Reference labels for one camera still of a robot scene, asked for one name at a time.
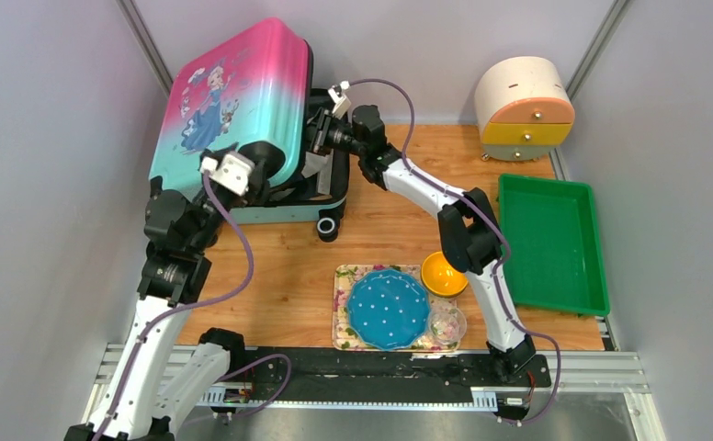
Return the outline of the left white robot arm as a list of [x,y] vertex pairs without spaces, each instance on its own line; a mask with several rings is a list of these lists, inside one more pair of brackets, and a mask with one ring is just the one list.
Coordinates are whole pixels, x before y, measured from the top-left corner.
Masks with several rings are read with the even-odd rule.
[[211,268],[205,251],[228,223],[242,231],[229,211],[266,197],[261,178],[221,184],[207,175],[192,199],[152,180],[145,207],[149,242],[141,270],[130,334],[101,402],[83,424],[68,428],[67,440],[174,440],[203,393],[221,377],[235,381],[248,363],[241,335],[214,328],[204,333],[192,358],[164,382],[175,341],[195,308]]

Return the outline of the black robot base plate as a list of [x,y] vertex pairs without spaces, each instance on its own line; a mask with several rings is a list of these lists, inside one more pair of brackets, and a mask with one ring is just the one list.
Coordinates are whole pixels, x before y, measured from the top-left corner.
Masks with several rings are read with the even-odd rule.
[[323,408],[526,411],[554,383],[544,356],[516,373],[488,353],[443,355],[260,346],[203,396],[217,412],[265,402]]

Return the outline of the pink and teal kids suitcase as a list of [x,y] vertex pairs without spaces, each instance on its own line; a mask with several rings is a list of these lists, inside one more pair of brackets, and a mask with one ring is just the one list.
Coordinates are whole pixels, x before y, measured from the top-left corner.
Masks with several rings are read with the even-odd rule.
[[277,17],[264,18],[181,68],[172,84],[150,181],[193,199],[203,151],[235,150],[263,162],[268,197],[232,209],[241,224],[308,222],[334,241],[345,215],[349,157],[310,151],[304,130],[328,92],[312,85],[309,43]]

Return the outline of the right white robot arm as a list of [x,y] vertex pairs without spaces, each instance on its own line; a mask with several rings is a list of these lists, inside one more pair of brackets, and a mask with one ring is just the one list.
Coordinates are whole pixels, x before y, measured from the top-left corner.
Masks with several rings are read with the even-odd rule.
[[349,121],[321,108],[307,119],[304,140],[312,153],[354,155],[369,183],[436,218],[443,256],[466,276],[481,308],[492,375],[504,385],[520,380],[536,348],[516,315],[503,271],[508,245],[486,194],[450,186],[414,165],[388,141],[375,106],[357,107]]

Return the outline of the green plastic tray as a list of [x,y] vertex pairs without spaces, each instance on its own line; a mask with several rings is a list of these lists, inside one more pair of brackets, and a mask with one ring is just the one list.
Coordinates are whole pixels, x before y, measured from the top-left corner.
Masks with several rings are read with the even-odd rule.
[[498,181],[504,274],[514,303],[605,317],[611,312],[594,192],[585,183],[523,175]]

